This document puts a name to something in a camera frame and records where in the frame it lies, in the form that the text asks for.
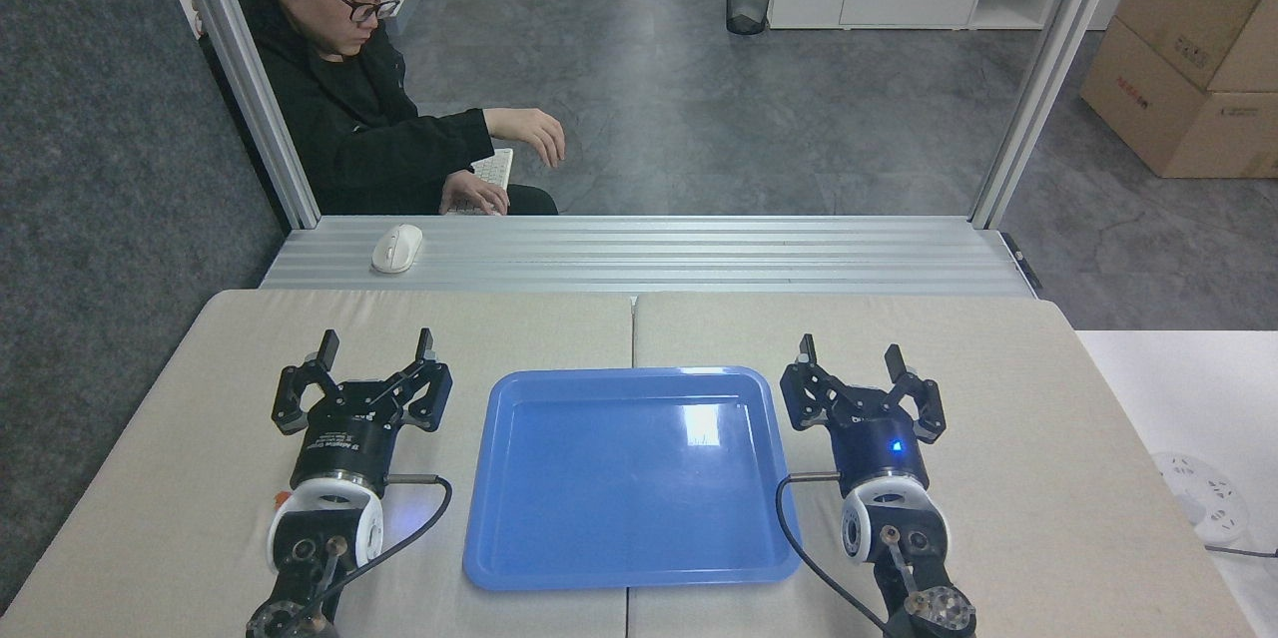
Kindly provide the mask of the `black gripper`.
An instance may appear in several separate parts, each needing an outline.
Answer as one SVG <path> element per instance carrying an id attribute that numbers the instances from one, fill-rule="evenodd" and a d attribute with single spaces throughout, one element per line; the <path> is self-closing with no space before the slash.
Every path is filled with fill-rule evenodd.
<path id="1" fill-rule="evenodd" d="M 794 363 L 786 364 L 780 387 L 794 430 L 835 424 L 835 468 L 841 495 L 850 495 L 877 477 L 909 477 L 923 488 L 930 476 L 921 442 L 932 445 L 944 433 L 944 403 L 939 384 L 910 368 L 901 349 L 884 352 L 892 387 L 881 400 L 850 398 L 850 387 L 822 370 L 812 332 L 804 332 Z"/>
<path id="2" fill-rule="evenodd" d="M 400 426 L 440 430 L 452 387 L 450 366 L 438 361 L 424 327 L 406 370 L 387 380 L 337 384 L 331 375 L 337 348 L 337 332 L 326 329 L 320 350 L 280 375 L 271 419 L 284 436 L 307 428 L 291 487 L 334 477 L 383 492 Z M 311 386 L 318 386 L 322 398 L 305 413 L 302 398 Z"/>

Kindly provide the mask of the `person's right hand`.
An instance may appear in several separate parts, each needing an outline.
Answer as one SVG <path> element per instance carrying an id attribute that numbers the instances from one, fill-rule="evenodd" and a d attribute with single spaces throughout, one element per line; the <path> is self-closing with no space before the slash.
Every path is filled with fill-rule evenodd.
<path id="1" fill-rule="evenodd" d="M 484 215 L 507 215 L 507 192 L 502 185 L 484 180 L 470 170 L 452 171 L 443 179 L 440 215 L 447 215 L 456 207 L 475 208 Z"/>

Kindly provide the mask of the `person's left hand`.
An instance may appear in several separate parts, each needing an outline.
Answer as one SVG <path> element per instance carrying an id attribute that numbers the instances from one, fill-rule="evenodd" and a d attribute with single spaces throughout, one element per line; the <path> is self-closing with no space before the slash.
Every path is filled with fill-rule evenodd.
<path id="1" fill-rule="evenodd" d="M 566 159 L 566 137 L 557 119 L 539 109 L 483 109 L 491 138 L 529 144 L 539 160 L 556 169 Z"/>

